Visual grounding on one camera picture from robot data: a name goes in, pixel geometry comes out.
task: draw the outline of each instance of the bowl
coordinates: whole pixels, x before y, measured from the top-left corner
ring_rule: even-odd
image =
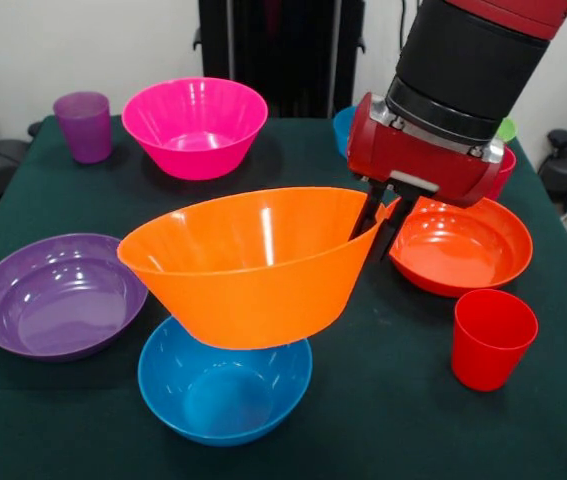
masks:
[[[148,339],[139,361],[141,394],[172,430],[204,445],[252,442],[299,403],[312,375],[307,340],[264,350],[203,345],[169,317]]]
[[[492,200],[483,198],[462,209],[420,198],[390,256],[416,286],[460,297],[512,281],[529,265],[532,250],[525,225]]]
[[[44,361],[107,346],[134,319],[147,289],[116,258],[119,240],[69,234],[0,262],[0,347]]]
[[[355,112],[356,106],[347,107],[337,113],[332,120],[332,127],[334,128],[334,136],[336,138],[336,148],[345,158],[347,158],[347,139],[350,136],[350,128],[352,128]]]
[[[265,100],[220,78],[180,78],[130,99],[123,126],[165,173],[209,180],[234,170],[267,119]]]
[[[345,308],[379,227],[349,240],[365,199],[322,187],[224,197],[142,225],[118,255],[198,341],[285,345]]]

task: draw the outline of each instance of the cup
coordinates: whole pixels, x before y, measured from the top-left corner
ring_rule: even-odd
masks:
[[[510,117],[504,118],[496,132],[496,136],[503,140],[504,143],[510,143],[516,138],[516,123]]]
[[[502,387],[536,338],[536,316],[525,302],[499,290],[473,290],[454,311],[452,370],[466,387]]]
[[[54,102],[54,114],[72,157],[79,163],[97,163],[112,152],[110,103],[97,92],[75,92]]]
[[[499,168],[498,173],[496,174],[496,178],[494,179],[494,183],[492,184],[492,189],[486,195],[487,198],[490,200],[496,200],[501,195],[501,191],[505,184],[512,175],[514,171],[514,167],[516,166],[516,155],[514,152],[509,148],[505,147],[505,153],[503,154],[503,159],[501,160],[501,167]]]
[[[356,106],[347,107],[336,114],[332,120],[334,135],[336,136],[336,148],[339,153],[347,158],[347,139],[350,136],[350,129],[354,121]]]

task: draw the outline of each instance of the dark green tablecloth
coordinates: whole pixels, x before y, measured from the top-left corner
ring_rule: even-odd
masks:
[[[118,119],[114,139],[109,161],[81,166],[56,122],[44,123],[0,204],[0,259],[67,232],[123,237],[169,210],[246,190],[364,189],[327,121],[271,120],[237,171],[203,183],[161,173]],[[536,311],[540,332],[503,389],[478,394],[452,376],[453,300],[371,265],[342,317],[312,338],[314,375],[290,418],[251,445],[202,447],[164,427],[139,394],[141,347],[166,316],[150,298],[91,358],[54,365],[0,350],[0,480],[567,479],[567,235],[521,155],[502,200],[535,252],[507,290]]]

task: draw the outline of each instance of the bowl rim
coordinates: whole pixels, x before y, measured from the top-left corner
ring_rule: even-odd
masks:
[[[427,199],[429,201],[435,201],[438,203],[442,203],[444,205],[448,205],[445,202],[441,202],[439,200],[433,200],[433,199]],[[523,223],[523,221],[517,217],[514,212],[512,212],[511,210],[509,210],[508,208],[504,207],[503,205],[501,205],[500,203],[498,203],[495,200],[491,200],[487,197],[483,197],[481,198],[475,205],[478,205],[481,202],[485,202],[485,205],[488,206],[488,208],[491,209],[496,209],[496,210],[501,210],[502,212],[504,212],[508,218],[510,218],[512,220],[512,223],[516,226],[516,228],[518,228],[521,232],[524,233],[525,236],[525,245],[527,247],[528,253],[527,253],[527,258],[525,259],[525,261],[523,262],[523,264],[515,269],[512,273],[510,273],[509,275],[507,275],[506,277],[498,280],[498,281],[490,281],[489,283],[487,283],[486,285],[480,285],[480,286],[476,286],[476,285],[461,285],[458,283],[451,283],[451,282],[441,282],[440,280],[435,280],[431,277],[428,277],[426,275],[423,275],[421,272],[418,272],[416,270],[414,270],[413,268],[407,266],[399,257],[396,256],[396,248],[394,246],[392,246],[392,248],[390,249],[390,257],[392,257],[392,260],[396,263],[398,263],[401,267],[403,267],[404,269],[406,269],[407,271],[411,272],[414,275],[417,275],[418,277],[427,280],[428,282],[432,282],[436,285],[440,285],[443,287],[448,287],[448,288],[455,288],[455,289],[471,289],[471,290],[476,290],[476,289],[490,289],[490,288],[496,288],[496,287],[500,287],[502,285],[505,285],[506,283],[511,282],[512,280],[514,280],[515,278],[517,278],[519,275],[521,275],[526,269],[527,267],[529,267],[530,262],[532,261],[532,257],[534,255],[534,241],[532,240],[532,236],[530,235],[530,231],[527,229],[527,227],[525,226],[525,224]],[[471,218],[475,221],[480,221],[477,220],[474,216],[472,216],[471,214],[467,214],[467,210],[464,210],[461,212],[461,214],[464,214],[463,216],[467,217],[467,218]]]
[[[218,77],[180,77],[180,78],[172,78],[170,80],[164,80],[162,82],[157,82],[154,83],[152,85],[149,85],[145,88],[143,88],[142,90],[139,90],[138,92],[136,92],[134,95],[132,95],[129,100],[125,103],[125,106],[123,107],[123,111],[121,112],[121,123],[123,124],[123,127],[125,128],[125,130],[137,141],[140,143],[143,143],[145,145],[148,145],[150,147],[153,148],[158,148],[160,150],[164,150],[166,152],[185,152],[185,150],[174,150],[171,148],[165,148],[163,145],[160,145],[158,143],[155,142],[150,142],[150,141],[146,141],[146,140],[142,140],[141,138],[139,138],[139,136],[133,132],[132,129],[130,129],[130,127],[128,126],[127,123],[127,116],[128,116],[128,110],[129,108],[131,108],[131,104],[132,102],[134,102],[134,100],[136,100],[137,98],[139,98],[140,96],[144,95],[146,92],[148,92],[149,90],[162,86],[162,85],[171,85],[173,83],[181,83],[181,82],[191,82],[191,81],[212,81],[212,82],[216,82],[216,83],[230,83],[233,85],[238,85],[240,88],[243,88],[251,93],[254,94],[254,96],[259,100],[259,103],[261,104],[261,106],[263,107],[263,118],[258,122],[258,126],[254,129],[251,129],[249,131],[248,134],[244,135],[243,137],[241,137],[238,140],[233,141],[231,144],[229,145],[223,145],[219,148],[215,148],[214,150],[223,150],[226,148],[230,148],[238,143],[244,142],[248,139],[250,139],[251,137],[253,137],[254,135],[256,135],[262,128],[263,125],[265,125],[265,122],[267,122],[267,118],[269,115],[269,109],[267,106],[267,102],[265,101],[265,99],[261,96],[261,94],[259,92],[257,92],[256,90],[254,90],[251,87],[248,87],[247,85],[240,83],[240,82],[236,82],[234,80],[229,80],[227,78],[218,78]],[[209,152],[210,149],[209,148],[200,148],[200,149],[195,149],[195,150],[187,150],[187,153],[201,153],[201,152]]]
[[[330,255],[338,250],[341,250],[353,243],[360,243],[362,241],[364,241],[365,239],[367,239],[367,237],[369,237],[370,235],[376,235],[376,231],[379,228],[379,221],[377,221],[371,228],[369,228],[366,232],[360,234],[359,236],[357,236],[354,239],[348,240],[346,242],[343,242],[342,244],[337,245],[336,247],[330,248],[328,250],[316,253],[314,255],[308,255],[302,258],[297,258],[294,260],[288,260],[286,262],[280,262],[280,263],[275,263],[274,265],[263,265],[260,267],[249,267],[249,268],[235,268],[235,269],[231,269],[231,270],[210,270],[210,271],[204,271],[204,272],[174,272],[174,271],[159,271],[159,270],[152,270],[150,268],[145,268],[145,267],[139,267],[138,265],[135,265],[131,262],[127,262],[125,260],[123,260],[122,255],[121,255],[121,245],[123,245],[123,243],[127,240],[127,238],[131,235],[133,235],[134,233],[136,233],[137,231],[141,230],[142,228],[145,228],[147,225],[153,223],[153,222],[158,222],[161,219],[163,219],[164,217],[173,215],[176,212],[179,212],[181,210],[184,210],[186,208],[191,208],[191,207],[196,207],[198,205],[203,205],[203,204],[207,204],[210,202],[216,202],[219,200],[222,200],[224,198],[229,198],[229,197],[239,197],[239,196],[252,196],[252,195],[258,195],[258,194],[262,194],[263,192],[272,192],[272,191],[292,191],[292,190],[323,190],[323,191],[327,191],[327,190],[345,190],[348,192],[351,192],[353,194],[357,194],[357,196],[360,196],[361,198],[365,197],[365,192],[361,192],[360,190],[353,190],[351,188],[343,188],[343,187],[315,187],[315,186],[306,186],[306,187],[281,187],[281,188],[268,188],[265,190],[254,190],[251,192],[243,192],[243,193],[237,193],[234,195],[226,195],[224,197],[218,197],[218,198],[213,198],[211,200],[206,200],[204,202],[198,202],[198,203],[194,203],[192,205],[188,205],[186,207],[183,208],[179,208],[177,210],[173,210],[171,212],[167,212],[164,213],[163,215],[160,215],[156,218],[153,218],[152,220],[144,223],[143,225],[138,226],[137,228],[135,228],[134,230],[132,230],[130,233],[128,233],[123,240],[121,240],[121,243],[119,243],[119,246],[116,249],[116,253],[117,256],[119,258],[119,260],[121,261],[121,263],[123,263],[124,265],[126,265],[128,268],[131,268],[133,271],[139,271],[139,272],[143,272],[143,273],[147,273],[149,275],[160,275],[160,276],[179,276],[179,277],[207,277],[207,276],[220,276],[220,275],[237,275],[237,274],[244,274],[244,273],[250,273],[250,272],[257,272],[257,271],[261,271],[261,270],[265,270],[265,269],[277,269],[277,268],[285,268],[288,267],[290,265],[294,265],[296,263],[300,263],[300,262],[306,262],[310,259],[314,259],[314,258],[319,258],[325,255]],[[383,208],[383,215],[385,215],[385,204],[381,203],[381,205],[379,206],[379,209]]]
[[[253,428],[251,430],[247,430],[245,432],[235,433],[235,434],[232,434],[232,435],[201,435],[199,433],[194,433],[194,432],[191,432],[191,431],[189,431],[185,428],[179,427],[178,425],[175,425],[172,422],[169,422],[164,417],[164,415],[159,413],[159,411],[155,407],[154,403],[151,401],[149,396],[146,394],[145,388],[143,386],[143,380],[142,380],[143,376],[141,374],[141,371],[142,371],[141,366],[147,360],[147,355],[149,355],[148,354],[149,345],[152,342],[152,340],[154,339],[154,337],[158,336],[160,334],[159,332],[164,328],[164,326],[169,325],[169,323],[172,322],[172,321],[176,322],[179,325],[179,327],[183,329],[185,334],[190,335],[189,332],[186,330],[186,328],[173,315],[170,315],[165,320],[163,320],[154,329],[152,334],[148,337],[148,339],[145,342],[145,345],[143,345],[143,349],[141,350],[141,355],[139,356],[139,363],[138,363],[138,366],[137,366],[137,382],[139,384],[139,390],[141,391],[141,396],[143,397],[143,401],[145,402],[147,407],[150,409],[150,411],[154,414],[154,416],[156,416],[156,418],[158,418],[163,424],[165,424],[168,427],[170,427],[171,429],[177,431],[181,435],[188,437],[188,438],[196,438],[196,439],[202,439],[202,440],[208,440],[208,441],[209,440],[212,440],[212,441],[215,441],[215,440],[229,441],[229,440],[239,440],[241,438],[250,437],[250,436],[257,434],[259,432],[267,433],[271,428],[275,427],[278,423],[280,423],[288,415],[290,415],[290,413],[292,413],[292,410],[294,410],[296,408],[296,406],[301,402],[301,400],[305,396],[305,393],[307,392],[307,389],[308,389],[310,382],[312,380],[312,372],[314,370],[314,359],[313,359],[313,356],[312,356],[312,348],[311,348],[310,342],[308,341],[307,338],[304,338],[303,340],[299,340],[297,342],[293,342],[291,344],[287,344],[287,345],[293,345],[295,343],[303,344],[304,350],[307,352],[307,355],[308,355],[307,375],[306,375],[305,382],[304,382],[304,384],[303,384],[303,386],[300,390],[300,393],[298,395],[298,398],[296,398],[287,408],[285,408],[283,410],[283,413],[281,413],[280,415],[277,415],[276,417],[270,419],[264,425],[261,425],[260,427],[257,427],[257,428]],[[277,347],[272,347],[272,348],[277,349],[277,348],[282,348],[282,347],[283,347],[283,345],[280,345],[280,346],[277,346]]]
[[[463,322],[459,319],[459,305],[462,306],[462,304],[467,301],[468,296],[485,295],[485,294],[507,298],[508,300],[514,301],[520,307],[522,307],[522,309],[525,310],[528,316],[531,316],[531,318],[534,320],[534,334],[531,336],[531,338],[523,342],[521,345],[517,345],[516,347],[499,347],[496,345],[491,345],[481,340],[480,338],[477,338],[475,334],[468,331],[465,325],[463,325]],[[532,310],[532,307],[530,307],[527,304],[527,302],[525,302],[522,298],[519,298],[516,295],[513,295],[509,292],[504,292],[503,290],[497,290],[495,288],[477,288],[475,290],[470,290],[469,292],[464,293],[454,304],[454,326],[460,328],[463,331],[463,333],[465,333],[465,335],[470,337],[476,343],[500,352],[515,352],[515,351],[520,351],[521,349],[525,349],[530,345],[532,345],[532,342],[536,340],[536,337],[539,334],[539,320],[536,314],[534,313],[534,310]]]
[[[90,113],[83,113],[81,115],[64,115],[61,114],[58,109],[61,106],[61,103],[66,101],[68,98],[73,97],[75,95],[84,95],[84,96],[91,96],[98,98],[101,101],[99,108],[94,109]],[[108,112],[110,109],[110,100],[102,94],[101,92],[97,92],[96,90],[77,90],[75,92],[66,93],[65,95],[60,96],[54,103],[52,104],[52,111],[57,119],[64,120],[64,121],[77,121],[77,120],[84,120],[86,118],[94,118],[102,115],[105,112]]]
[[[13,256],[17,255],[20,252],[23,252],[25,250],[28,250],[32,247],[35,247],[41,243],[45,243],[48,242],[50,240],[59,240],[59,239],[63,239],[63,238],[68,238],[68,237],[98,237],[98,238],[105,238],[108,240],[114,240],[116,242],[118,242],[118,244],[120,245],[121,240],[113,237],[111,235],[104,235],[101,233],[91,233],[91,232],[74,232],[74,233],[64,233],[61,235],[53,235],[51,237],[45,237],[45,238],[41,238],[40,240],[37,240],[35,242],[32,243],[28,243],[27,245],[24,245],[20,248],[18,248],[17,250],[14,250],[13,252],[9,253],[8,255],[6,255],[5,257],[3,257],[0,260],[0,267],[6,263],[10,258],[12,258]],[[119,260],[119,263],[125,267],[126,269],[129,270],[129,267],[127,265],[125,265],[123,262],[121,262]],[[130,271],[132,274],[132,277],[136,277],[136,275],[134,275],[134,272]],[[100,340],[99,342],[90,345],[88,347],[81,347],[81,348],[77,348],[74,350],[70,350],[67,352],[62,352],[62,353],[45,353],[45,354],[38,354],[38,353],[32,353],[32,352],[27,352],[27,351],[23,351],[23,350],[18,350],[16,348],[13,348],[11,346],[7,346],[5,344],[0,343],[0,348],[2,348],[3,350],[13,353],[15,355],[20,355],[23,357],[28,357],[28,358],[33,358],[33,359],[40,359],[40,360],[51,360],[51,359],[64,359],[64,358],[69,358],[71,359],[71,357],[78,355],[82,352],[89,352],[94,348],[97,348],[99,345],[103,345],[106,344],[108,341],[112,340],[113,338],[115,338],[119,333],[121,333],[123,330],[125,330],[131,323],[132,321],[136,318],[136,316],[139,314],[139,312],[141,311],[141,309],[143,308],[143,305],[145,305],[145,301],[147,300],[148,297],[148,289],[145,286],[145,284],[143,282],[141,282],[140,280],[138,280],[138,278],[136,278],[136,280],[138,281],[138,284],[141,286],[142,288],[142,292],[144,292],[141,297],[142,297],[142,301],[139,302],[139,305],[137,308],[135,308],[133,310],[133,315],[129,315],[129,319],[127,321],[125,321],[121,327],[119,329],[117,329],[115,332],[113,332],[111,335],[109,335],[108,337]]]
[[[339,134],[339,135],[344,135],[344,136],[348,136],[350,134],[350,132],[344,132],[340,129],[340,127],[342,127],[342,123],[343,123],[343,119],[345,117],[347,117],[350,112],[354,112],[356,113],[356,109],[358,108],[357,105],[350,105],[349,107],[345,107],[342,110],[339,110],[337,112],[336,115],[334,115],[334,118],[332,119],[332,127],[334,128],[334,131]]]

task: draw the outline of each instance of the green cup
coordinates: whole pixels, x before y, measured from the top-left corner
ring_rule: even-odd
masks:
[[[510,143],[516,137],[516,123],[514,123],[514,120],[510,117],[504,118],[496,132],[496,136],[505,143]]]

